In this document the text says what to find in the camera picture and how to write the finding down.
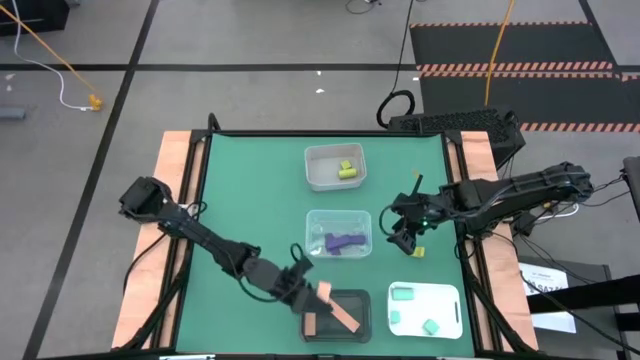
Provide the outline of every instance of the white cable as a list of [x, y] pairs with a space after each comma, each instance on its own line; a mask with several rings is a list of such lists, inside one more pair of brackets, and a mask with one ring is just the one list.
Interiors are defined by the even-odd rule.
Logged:
[[573, 211], [572, 212], [566, 213], [566, 214], [555, 214], [555, 215], [542, 216], [538, 220], [536, 220], [536, 223], [538, 223], [539, 221], [544, 221], [544, 220], [551, 219], [551, 218], [569, 217], [569, 216], [575, 215], [578, 212], [578, 209], [580, 209], [580, 206], [578, 204], [573, 204]]
[[[13, 2], [13, 11], [15, 12], [15, 16], [18, 20], [22, 21], [22, 19], [20, 19], [20, 12], [18, 11], [18, 4], [16, 3], [16, 0], [11, 0]], [[56, 73], [58, 75], [58, 77], [60, 78], [60, 103], [66, 107], [68, 107], [69, 109], [74, 109], [74, 110], [80, 110], [80, 111], [87, 111], [90, 108], [88, 106], [71, 106], [69, 104], [67, 104], [66, 102], [64, 102], [64, 100], [62, 99], [62, 95], [64, 95], [64, 78], [62, 77], [62, 74], [57, 71], [56, 69], [51, 68], [50, 66], [47, 66], [45, 64], [39, 63], [35, 60], [29, 60], [29, 59], [25, 59], [23, 58], [19, 53], [18, 53], [18, 45], [20, 44], [20, 35], [22, 33], [22, 26], [20, 26], [20, 24], [18, 23], [18, 32], [16, 33], [16, 41], [13, 43], [13, 53], [16, 54], [16, 56], [18, 58], [20, 58], [20, 60], [31, 63], [31, 64], [35, 64], [35, 65], [39, 65], [42, 66], [43, 68], [49, 70], [49, 71], [53, 71], [54, 73]]]

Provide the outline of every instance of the paper sheet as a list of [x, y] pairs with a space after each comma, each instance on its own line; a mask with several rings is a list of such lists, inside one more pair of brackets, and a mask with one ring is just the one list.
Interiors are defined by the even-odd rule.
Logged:
[[[569, 287], [567, 283], [567, 274], [563, 271], [546, 268], [542, 266], [520, 264], [522, 276], [531, 284], [543, 292], [566, 289]], [[522, 282], [524, 291], [529, 295], [536, 295], [538, 291], [531, 289], [529, 285]], [[533, 326], [540, 329], [548, 329], [562, 331], [567, 333], [576, 333], [576, 323], [567, 312], [535, 314], [531, 316]]]

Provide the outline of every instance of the purple object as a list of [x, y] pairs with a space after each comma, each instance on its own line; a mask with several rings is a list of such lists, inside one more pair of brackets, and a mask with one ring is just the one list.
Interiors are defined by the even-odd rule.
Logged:
[[364, 245], [367, 242], [367, 237], [364, 235], [342, 235], [336, 237], [332, 233], [325, 234], [324, 247], [331, 252], [347, 245]]

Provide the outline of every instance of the green tabletop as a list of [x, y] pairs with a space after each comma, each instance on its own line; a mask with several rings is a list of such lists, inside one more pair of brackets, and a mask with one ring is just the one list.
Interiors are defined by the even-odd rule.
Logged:
[[[305, 178], [308, 146], [360, 143], [368, 175], [356, 189], [313, 192]], [[196, 247], [177, 341], [178, 351], [213, 353], [473, 356], [469, 313], [455, 230], [442, 224], [418, 240], [422, 259], [386, 242], [377, 226], [380, 210], [399, 192], [410, 192], [413, 171], [424, 175], [421, 192], [436, 193], [447, 182], [442, 139], [410, 137], [227, 137], [215, 135], [200, 221], [221, 236], [262, 247], [261, 257], [291, 266], [291, 243], [304, 248], [305, 217], [313, 209], [366, 210], [373, 220], [373, 251], [359, 260], [315, 259], [312, 284], [363, 289], [371, 296], [372, 337], [368, 343], [306, 343], [300, 317], [278, 304], [244, 294], [209, 253]], [[397, 220], [389, 213], [386, 226]], [[460, 293], [463, 335], [459, 339], [400, 337], [387, 322], [387, 289], [394, 281], [451, 284]], [[255, 294], [268, 297], [250, 285]]]

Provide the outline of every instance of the clear plastic container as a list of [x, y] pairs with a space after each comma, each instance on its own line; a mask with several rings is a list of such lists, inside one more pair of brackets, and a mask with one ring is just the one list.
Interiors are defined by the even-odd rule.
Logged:
[[362, 210], [311, 210], [307, 213], [307, 254], [357, 259], [371, 254], [371, 215]]
[[[350, 179], [340, 179], [340, 163], [349, 161], [357, 170]], [[310, 146], [304, 151], [307, 182], [313, 191], [353, 189], [367, 177], [364, 150], [360, 144]]]

